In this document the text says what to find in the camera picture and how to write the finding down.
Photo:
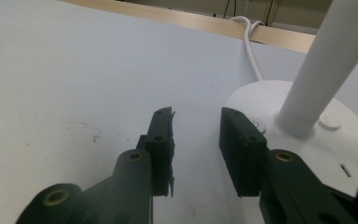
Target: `screw hole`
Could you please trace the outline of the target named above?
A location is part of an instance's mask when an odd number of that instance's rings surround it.
[[[339,221],[335,217],[327,213],[321,213],[319,219],[326,224],[339,224]]]
[[[293,161],[295,158],[287,152],[279,152],[275,157],[280,161]]]
[[[134,153],[131,153],[129,156],[128,156],[128,160],[129,161],[138,161],[142,158],[142,154],[141,153],[138,153],[138,152],[134,152]]]
[[[155,137],[155,140],[160,142],[160,141],[164,140],[164,138],[161,136],[157,136],[157,137]]]
[[[43,201],[45,206],[55,206],[66,201],[69,197],[67,189],[56,189],[50,192]]]

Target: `power cord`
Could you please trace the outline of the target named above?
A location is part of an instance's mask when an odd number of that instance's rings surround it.
[[[231,21],[241,21],[241,22],[246,23],[246,29],[243,34],[243,43],[245,44],[245,51],[249,58],[249,63],[251,64],[252,70],[255,73],[255,77],[257,78],[257,81],[263,81],[264,78],[263,78],[263,76],[261,76],[260,70],[258,69],[257,63],[255,62],[255,56],[254,56],[252,48],[251,48],[249,36],[251,35],[251,33],[254,31],[254,29],[258,25],[260,25],[260,24],[264,25],[264,23],[262,21],[256,21],[255,23],[251,24],[249,19],[246,17],[233,17],[230,20]]]

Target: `wooden table edge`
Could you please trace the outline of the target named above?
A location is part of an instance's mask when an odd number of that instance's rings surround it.
[[[243,39],[243,32],[246,27],[244,24],[235,21],[170,10],[167,8],[141,6],[114,0],[59,1],[153,21],[167,22],[186,28],[202,30],[238,39]],[[302,34],[299,32],[258,26],[252,33],[250,39],[257,43],[306,53],[309,51],[314,37],[314,35]]]

